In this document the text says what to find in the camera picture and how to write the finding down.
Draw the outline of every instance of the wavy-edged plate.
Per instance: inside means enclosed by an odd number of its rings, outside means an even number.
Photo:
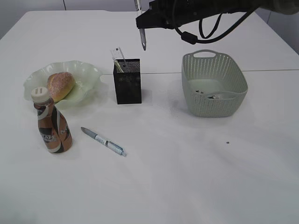
[[[76,84],[64,99],[56,103],[56,106],[61,108],[76,105],[87,97],[90,90],[92,90],[96,84],[100,83],[99,77],[102,75],[98,68],[85,62],[69,61],[52,63],[32,73],[26,79],[24,82],[24,98],[32,101],[30,94],[34,88],[39,86],[47,87],[49,76],[63,71],[70,72]]]

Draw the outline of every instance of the pen holder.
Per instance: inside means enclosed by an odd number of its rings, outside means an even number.
[[[114,65],[113,76],[117,104],[141,104],[140,59],[117,60],[124,72]]]

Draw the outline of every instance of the basket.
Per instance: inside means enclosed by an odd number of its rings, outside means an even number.
[[[214,57],[195,57],[201,52]],[[182,84],[189,110],[207,118],[228,117],[240,107],[248,91],[237,63],[227,54],[200,50],[183,57]]]

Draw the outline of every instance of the bread roll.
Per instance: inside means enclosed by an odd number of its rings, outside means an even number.
[[[66,97],[75,85],[75,79],[69,72],[60,72],[48,78],[47,89],[54,102],[58,102]]]

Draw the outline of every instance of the wire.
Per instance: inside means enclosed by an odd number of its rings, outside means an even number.
[[[174,0],[173,3],[173,7],[172,7],[172,26],[174,27],[174,29],[176,30],[176,32],[182,36],[183,32],[178,28],[177,23],[176,23],[176,18],[175,18],[175,10],[176,10],[176,5],[177,5],[177,1],[178,0]],[[247,19],[247,17],[249,17],[256,9],[258,9],[260,7],[260,5],[257,5],[255,7],[252,7],[247,13],[245,13],[234,25],[232,25],[227,31],[225,31],[223,34],[221,34],[220,36],[210,39],[210,40],[198,40],[196,41],[196,43],[214,43],[216,41],[221,40],[222,38],[224,38],[225,36],[227,36],[228,34],[230,34],[234,29],[236,29],[245,19]]]
[[[205,36],[205,35],[204,35],[204,32],[202,31],[202,22],[203,22],[203,19],[202,19],[202,20],[199,20],[199,23],[198,23],[199,34],[200,34],[200,36],[201,36],[203,39],[208,39],[208,38],[210,38],[210,37],[215,33],[215,31],[217,30],[217,28],[218,28],[218,26],[219,26],[221,17],[222,17],[222,13],[218,16],[217,22],[216,22],[216,24],[215,24],[213,30],[210,32],[210,34],[209,34],[208,36]]]
[[[66,6],[65,6],[65,2],[64,2],[64,0],[63,0],[63,3],[64,3],[64,9],[66,10]]]

